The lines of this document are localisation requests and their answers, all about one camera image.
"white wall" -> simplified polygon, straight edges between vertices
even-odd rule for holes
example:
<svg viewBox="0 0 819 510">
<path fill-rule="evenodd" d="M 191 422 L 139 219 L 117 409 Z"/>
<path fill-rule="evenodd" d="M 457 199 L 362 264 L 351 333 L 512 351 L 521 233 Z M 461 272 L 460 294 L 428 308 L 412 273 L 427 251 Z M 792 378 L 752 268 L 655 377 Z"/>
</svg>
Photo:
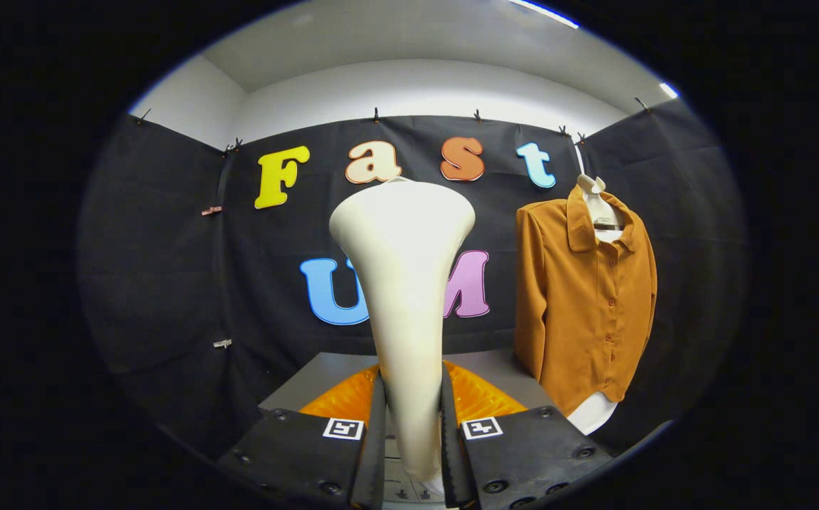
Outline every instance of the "white wall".
<svg viewBox="0 0 819 510">
<path fill-rule="evenodd" d="M 218 149 L 235 142 L 232 120 L 247 94 L 201 55 L 182 64 L 152 88 L 129 113 Z"/>
<path fill-rule="evenodd" d="M 506 120 L 591 135 L 627 114 L 586 93 L 504 67 L 389 60 L 310 72 L 248 95 L 230 137 L 251 142 L 335 120 L 378 115 L 452 115 Z"/>
</svg>

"shirt collar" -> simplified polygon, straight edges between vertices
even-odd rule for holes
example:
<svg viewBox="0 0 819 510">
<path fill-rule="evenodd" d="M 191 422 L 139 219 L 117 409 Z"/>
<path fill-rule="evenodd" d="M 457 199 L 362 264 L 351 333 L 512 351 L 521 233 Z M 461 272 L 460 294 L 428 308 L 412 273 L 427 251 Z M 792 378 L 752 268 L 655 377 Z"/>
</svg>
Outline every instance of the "shirt collar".
<svg viewBox="0 0 819 510">
<path fill-rule="evenodd" d="M 633 228 L 636 225 L 632 210 L 627 209 L 622 201 L 617 197 L 601 192 L 601 197 L 614 209 L 623 213 L 623 234 L 620 242 L 629 251 L 636 251 L 639 248 L 639 241 L 633 236 Z M 567 240 L 570 242 L 572 251 L 589 251 L 598 248 L 598 239 L 595 239 L 595 227 L 592 218 L 589 216 L 589 209 L 585 205 L 582 197 L 582 189 L 574 186 L 567 197 Z"/>
</svg>

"blue letter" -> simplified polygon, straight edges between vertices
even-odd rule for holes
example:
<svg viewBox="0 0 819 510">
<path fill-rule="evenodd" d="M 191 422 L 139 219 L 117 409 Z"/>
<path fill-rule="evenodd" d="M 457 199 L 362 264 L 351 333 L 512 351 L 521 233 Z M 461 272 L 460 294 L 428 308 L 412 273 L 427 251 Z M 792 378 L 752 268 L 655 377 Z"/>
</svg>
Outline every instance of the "blue letter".
<svg viewBox="0 0 819 510">
<path fill-rule="evenodd" d="M 526 170 L 529 171 L 529 178 L 536 186 L 550 188 L 558 181 L 554 175 L 546 174 L 545 165 L 542 162 L 548 161 L 548 153 L 539 151 L 538 145 L 535 145 L 535 143 L 526 143 L 526 145 L 516 149 L 516 154 L 526 159 Z"/>
<path fill-rule="evenodd" d="M 347 259 L 347 267 L 351 270 L 352 262 Z M 316 317 L 333 324 L 334 326 L 351 326 L 368 319 L 368 308 L 365 306 L 365 296 L 356 277 L 356 306 L 345 309 L 338 306 L 334 300 L 334 282 L 332 274 L 337 268 L 337 262 L 332 259 L 310 259 L 299 265 L 299 271 L 305 274 L 305 281 L 309 286 L 309 304 Z"/>
</svg>

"button-up shirt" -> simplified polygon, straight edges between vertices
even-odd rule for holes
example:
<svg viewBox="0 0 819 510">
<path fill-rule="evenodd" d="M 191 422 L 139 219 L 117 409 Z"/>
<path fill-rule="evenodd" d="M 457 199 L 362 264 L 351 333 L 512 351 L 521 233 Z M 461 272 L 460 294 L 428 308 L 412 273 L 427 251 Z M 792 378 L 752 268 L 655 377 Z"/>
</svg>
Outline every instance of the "button-up shirt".
<svg viewBox="0 0 819 510">
<path fill-rule="evenodd" d="M 595 238 L 579 186 L 516 212 L 514 351 L 565 416 L 596 391 L 623 400 L 655 315 L 645 225 L 612 194 L 601 197 L 623 215 L 610 243 Z"/>
</svg>

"cutout letter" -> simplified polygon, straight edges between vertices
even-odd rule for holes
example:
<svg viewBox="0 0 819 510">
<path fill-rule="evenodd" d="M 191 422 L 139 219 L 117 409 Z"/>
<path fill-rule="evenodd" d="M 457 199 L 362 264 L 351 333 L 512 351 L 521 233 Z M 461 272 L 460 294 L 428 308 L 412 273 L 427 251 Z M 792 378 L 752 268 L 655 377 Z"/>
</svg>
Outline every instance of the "cutout letter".
<svg viewBox="0 0 819 510">
<path fill-rule="evenodd" d="M 461 306 L 457 307 L 457 317 L 478 317 L 488 313 L 488 303 L 485 302 L 486 262 L 488 253 L 479 249 L 464 251 L 457 258 L 444 296 L 445 319 L 451 315 L 458 296 Z"/>
<path fill-rule="evenodd" d="M 370 183 L 375 179 L 387 181 L 403 172 L 403 168 L 397 166 L 394 146 L 387 142 L 360 143 L 350 149 L 350 159 L 355 161 L 347 165 L 346 174 L 347 181 L 353 184 Z"/>
<path fill-rule="evenodd" d="M 526 145 L 516 149 L 516 153 L 526 159 L 526 170 L 529 172 L 529 178 L 536 186 L 550 188 L 558 181 L 554 175 L 546 174 L 545 165 L 542 162 L 549 161 L 548 153 L 539 151 L 538 145 L 532 142 L 526 143 Z"/>
<path fill-rule="evenodd" d="M 292 188 L 296 183 L 296 163 L 287 159 L 296 159 L 297 162 L 304 164 L 309 161 L 309 149 L 303 145 L 295 149 L 265 154 L 258 159 L 258 164 L 261 165 L 261 186 L 258 198 L 255 199 L 255 209 L 273 207 L 287 201 L 287 194 L 281 191 L 281 183 L 283 182 L 287 188 Z"/>
<path fill-rule="evenodd" d="M 351 270 L 352 262 L 347 259 L 347 267 Z M 305 274 L 305 281 L 309 287 L 309 305 L 316 317 L 333 324 L 334 326 L 351 326 L 368 319 L 368 308 L 365 305 L 365 296 L 356 277 L 356 306 L 341 307 L 334 300 L 334 282 L 332 274 L 337 268 L 337 262 L 332 259 L 310 259 L 299 265 L 299 271 Z"/>
<path fill-rule="evenodd" d="M 441 146 L 441 173 L 448 181 L 474 181 L 485 173 L 485 164 L 478 158 L 482 143 L 475 138 L 448 138 Z"/>
</svg>

